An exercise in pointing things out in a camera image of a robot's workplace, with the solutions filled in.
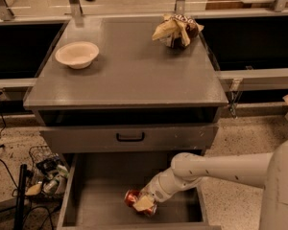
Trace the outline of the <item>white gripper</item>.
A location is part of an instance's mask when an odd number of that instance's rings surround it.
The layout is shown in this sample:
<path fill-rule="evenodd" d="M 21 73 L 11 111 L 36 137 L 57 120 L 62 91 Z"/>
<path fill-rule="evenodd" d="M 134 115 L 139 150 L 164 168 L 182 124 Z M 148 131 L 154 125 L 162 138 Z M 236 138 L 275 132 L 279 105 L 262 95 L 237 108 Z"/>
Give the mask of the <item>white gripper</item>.
<path fill-rule="evenodd" d="M 147 195 L 140 195 L 132 207 L 137 212 L 152 212 L 155 209 L 155 201 L 165 202 L 178 190 L 179 187 L 172 175 L 157 174 L 143 188 L 143 192 Z"/>

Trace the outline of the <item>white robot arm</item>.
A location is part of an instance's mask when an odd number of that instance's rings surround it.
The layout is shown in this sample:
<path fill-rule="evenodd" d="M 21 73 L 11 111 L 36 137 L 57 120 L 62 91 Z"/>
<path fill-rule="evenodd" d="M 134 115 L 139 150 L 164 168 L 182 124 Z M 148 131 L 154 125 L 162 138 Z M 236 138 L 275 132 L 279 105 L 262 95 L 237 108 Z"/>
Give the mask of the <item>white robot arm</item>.
<path fill-rule="evenodd" d="M 259 230 L 288 230 L 288 140 L 268 153 L 216 157 L 179 153 L 168 169 L 132 198 L 132 207 L 152 215 L 159 202 L 194 188 L 207 176 L 261 188 Z"/>

